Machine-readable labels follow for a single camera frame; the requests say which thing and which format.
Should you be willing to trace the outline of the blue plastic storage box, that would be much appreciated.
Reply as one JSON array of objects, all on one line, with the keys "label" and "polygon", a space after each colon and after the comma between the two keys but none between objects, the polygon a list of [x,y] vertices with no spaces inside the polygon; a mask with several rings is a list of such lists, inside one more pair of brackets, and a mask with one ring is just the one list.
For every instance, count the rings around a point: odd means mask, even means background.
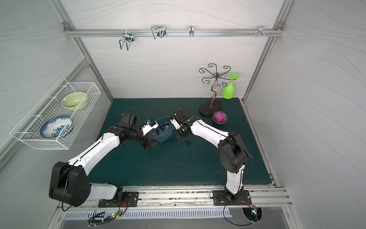
[{"label": "blue plastic storage box", "polygon": [[175,126],[171,122],[170,116],[163,116],[157,120],[147,120],[141,127],[147,146],[155,148],[173,136]]}]

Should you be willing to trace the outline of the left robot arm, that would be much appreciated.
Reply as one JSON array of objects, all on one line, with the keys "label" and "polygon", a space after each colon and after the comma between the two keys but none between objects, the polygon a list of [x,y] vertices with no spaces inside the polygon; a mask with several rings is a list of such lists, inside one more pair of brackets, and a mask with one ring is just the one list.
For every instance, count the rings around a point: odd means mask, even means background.
[{"label": "left robot arm", "polygon": [[147,134],[159,125],[157,121],[146,120],[140,129],[135,129],[136,119],[135,115],[124,113],[121,122],[108,128],[82,153],[68,162],[56,163],[51,171],[49,197],[72,207],[79,207],[87,201],[95,200],[122,204],[123,187],[91,183],[88,175],[108,153],[125,140],[138,141],[144,149],[150,147],[151,142]]}]

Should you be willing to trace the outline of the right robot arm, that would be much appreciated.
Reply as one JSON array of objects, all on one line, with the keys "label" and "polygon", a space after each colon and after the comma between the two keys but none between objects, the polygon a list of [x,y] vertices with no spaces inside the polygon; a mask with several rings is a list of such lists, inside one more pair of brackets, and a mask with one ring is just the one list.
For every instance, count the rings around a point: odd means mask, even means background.
[{"label": "right robot arm", "polygon": [[171,116],[171,124],[175,127],[173,135],[176,140],[192,134],[201,137],[218,149],[221,164],[227,171],[225,185],[227,198],[237,199],[244,190],[243,175],[249,156],[239,133],[219,130],[197,116],[188,117],[183,110]]}]

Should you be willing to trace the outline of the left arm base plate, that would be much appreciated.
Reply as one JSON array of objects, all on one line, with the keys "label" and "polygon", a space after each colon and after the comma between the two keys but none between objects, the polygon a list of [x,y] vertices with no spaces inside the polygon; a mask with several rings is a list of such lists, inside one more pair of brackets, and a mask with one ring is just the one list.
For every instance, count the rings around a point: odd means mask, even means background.
[{"label": "left arm base plate", "polygon": [[111,200],[100,200],[98,203],[99,208],[117,208],[117,207],[137,207],[139,201],[139,192],[121,192]]}]

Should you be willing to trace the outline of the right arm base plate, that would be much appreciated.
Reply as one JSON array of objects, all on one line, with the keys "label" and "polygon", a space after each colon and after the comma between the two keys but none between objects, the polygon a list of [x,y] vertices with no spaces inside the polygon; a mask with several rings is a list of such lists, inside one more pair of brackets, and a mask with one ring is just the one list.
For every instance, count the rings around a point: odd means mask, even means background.
[{"label": "right arm base plate", "polygon": [[210,194],[215,206],[248,206],[252,205],[251,196],[248,190],[241,190],[232,194],[226,190],[213,190]]}]

